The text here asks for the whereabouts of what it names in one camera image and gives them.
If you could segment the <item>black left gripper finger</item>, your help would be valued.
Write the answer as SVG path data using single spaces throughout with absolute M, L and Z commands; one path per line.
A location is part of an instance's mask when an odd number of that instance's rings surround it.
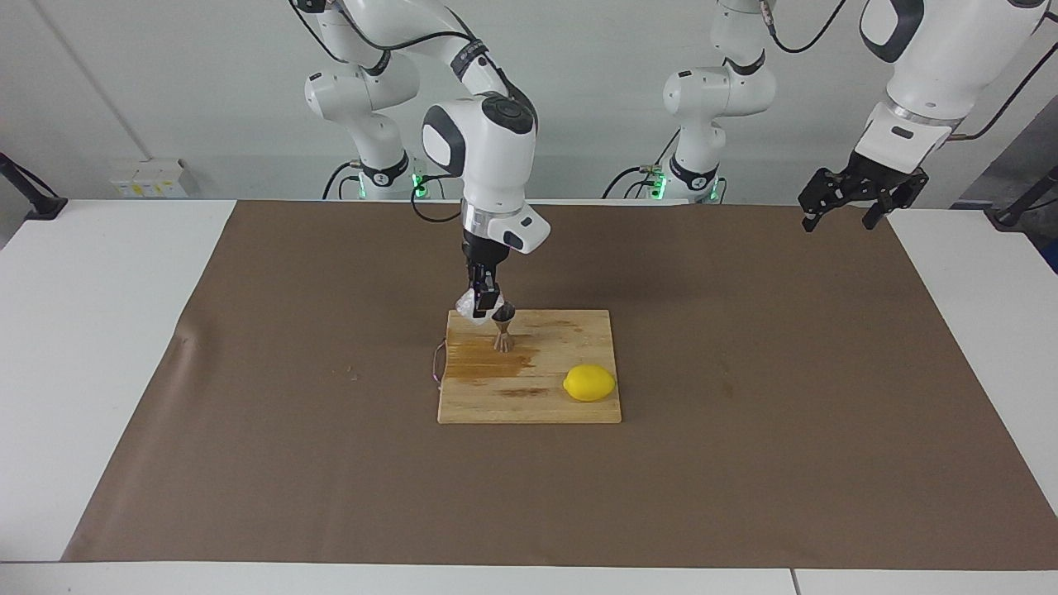
M 919 183 L 902 183 L 892 191 L 883 191 L 863 215 L 862 226 L 869 231 L 875 229 L 888 214 L 913 206 L 920 192 Z
M 798 194 L 798 204 L 804 213 L 802 226 L 805 232 L 811 233 L 824 215 L 836 208 L 842 208 L 841 196 L 843 174 L 820 167 L 808 180 L 808 183 Z

